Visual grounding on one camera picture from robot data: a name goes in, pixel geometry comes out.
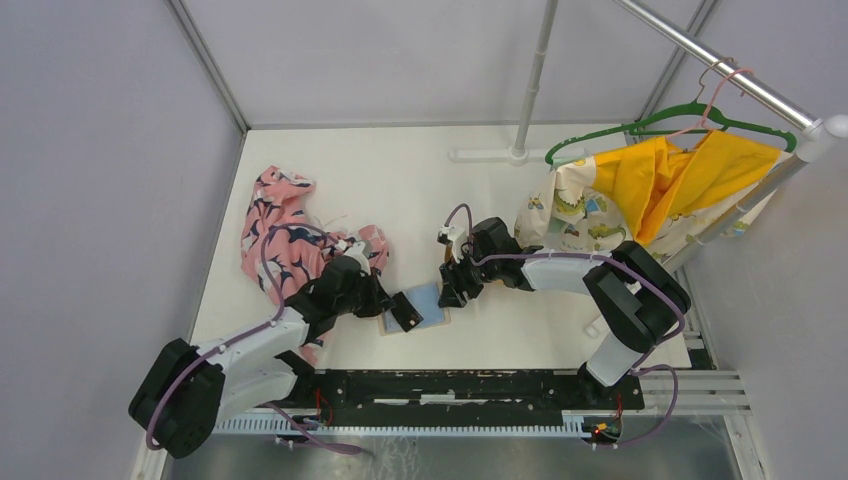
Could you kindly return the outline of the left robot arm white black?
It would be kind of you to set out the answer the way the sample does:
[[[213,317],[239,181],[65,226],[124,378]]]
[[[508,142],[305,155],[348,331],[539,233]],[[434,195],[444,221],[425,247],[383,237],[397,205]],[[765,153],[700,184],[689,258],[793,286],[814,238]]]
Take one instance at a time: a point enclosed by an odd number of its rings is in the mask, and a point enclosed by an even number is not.
[[[314,381],[283,354],[295,354],[342,315],[370,318],[384,312],[404,330],[423,320],[405,293],[385,292],[366,261],[338,257],[270,319],[203,345],[181,338],[167,343],[131,400],[129,415],[144,429],[148,449],[184,458],[217,424],[252,407],[276,400],[306,405]]]

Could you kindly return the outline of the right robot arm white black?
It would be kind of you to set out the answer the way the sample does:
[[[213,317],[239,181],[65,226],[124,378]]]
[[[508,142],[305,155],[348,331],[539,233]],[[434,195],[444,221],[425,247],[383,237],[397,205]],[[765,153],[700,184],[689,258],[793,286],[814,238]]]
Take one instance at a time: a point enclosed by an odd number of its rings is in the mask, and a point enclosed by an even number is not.
[[[591,408],[617,396],[617,383],[681,330],[692,306],[684,288],[632,240],[608,254],[522,248],[498,217],[471,230],[445,224],[437,240],[449,251],[439,268],[442,308],[464,307],[491,283],[582,294],[595,302],[609,331],[577,382],[580,400]]]

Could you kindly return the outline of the pink patterned garment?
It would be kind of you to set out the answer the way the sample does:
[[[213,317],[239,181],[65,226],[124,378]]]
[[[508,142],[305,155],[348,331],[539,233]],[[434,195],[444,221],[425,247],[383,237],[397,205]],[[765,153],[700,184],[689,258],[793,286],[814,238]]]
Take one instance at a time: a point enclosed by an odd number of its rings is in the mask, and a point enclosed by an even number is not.
[[[382,270],[390,250],[384,232],[366,225],[353,233],[325,233],[304,209],[304,198],[315,190],[312,180],[276,166],[254,182],[241,233],[241,269],[276,305],[315,280],[327,264],[354,242],[371,245],[371,268]]]

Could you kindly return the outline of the white rack pole with base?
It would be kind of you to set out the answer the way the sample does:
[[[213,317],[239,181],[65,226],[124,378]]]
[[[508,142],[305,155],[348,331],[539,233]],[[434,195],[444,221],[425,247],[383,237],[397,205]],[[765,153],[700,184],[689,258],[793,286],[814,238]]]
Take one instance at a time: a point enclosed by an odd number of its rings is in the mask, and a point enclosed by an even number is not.
[[[536,42],[533,62],[522,102],[518,128],[512,144],[509,147],[495,149],[453,149],[448,152],[448,159],[450,161],[460,164],[506,163],[513,166],[521,166],[529,162],[544,160],[545,153],[542,150],[529,149],[527,147],[527,139],[537,95],[540,90],[541,76],[548,53],[558,6],[558,0],[548,0],[545,4],[542,24]]]

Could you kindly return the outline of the yellow dinosaur print garment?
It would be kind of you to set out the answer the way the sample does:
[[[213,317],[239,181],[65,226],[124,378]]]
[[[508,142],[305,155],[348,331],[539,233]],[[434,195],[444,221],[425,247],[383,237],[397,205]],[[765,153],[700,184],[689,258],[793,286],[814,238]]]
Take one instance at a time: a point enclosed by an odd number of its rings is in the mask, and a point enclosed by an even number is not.
[[[789,156],[720,131],[691,149],[649,138],[550,171],[530,191],[514,236],[523,247],[584,253],[633,240],[665,262]]]

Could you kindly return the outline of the pink clothes hanger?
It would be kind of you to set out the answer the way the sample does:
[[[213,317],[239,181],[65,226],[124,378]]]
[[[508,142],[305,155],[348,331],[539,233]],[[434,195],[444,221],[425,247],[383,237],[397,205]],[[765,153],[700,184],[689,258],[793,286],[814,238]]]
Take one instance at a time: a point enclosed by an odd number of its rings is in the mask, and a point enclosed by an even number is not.
[[[667,134],[666,137],[667,138],[673,138],[673,137],[677,137],[677,136],[680,136],[680,135],[688,134],[693,130],[706,129],[706,122],[708,120],[709,114],[713,110],[713,106],[714,106],[714,104],[715,104],[715,102],[718,98],[720,91],[723,89],[724,85],[727,84],[734,77],[737,77],[737,76],[742,75],[742,74],[754,74],[754,73],[755,73],[755,71],[751,68],[738,68],[738,69],[732,71],[731,73],[728,73],[727,75],[725,75],[718,82],[715,89],[713,90],[713,94],[712,94],[709,102],[706,104],[706,107],[704,108],[704,111],[702,112],[699,120],[696,123],[694,123],[693,125],[691,125],[687,128],[680,129],[678,131],[674,131],[670,134]]]

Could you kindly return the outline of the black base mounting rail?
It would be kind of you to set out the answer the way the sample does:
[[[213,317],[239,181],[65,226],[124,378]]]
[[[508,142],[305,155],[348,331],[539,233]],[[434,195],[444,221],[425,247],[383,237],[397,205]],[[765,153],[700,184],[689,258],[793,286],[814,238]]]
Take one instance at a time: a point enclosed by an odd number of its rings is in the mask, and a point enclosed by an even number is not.
[[[565,412],[603,416],[645,401],[633,376],[597,387],[576,370],[323,370],[275,404],[332,427],[542,427],[562,425]]]

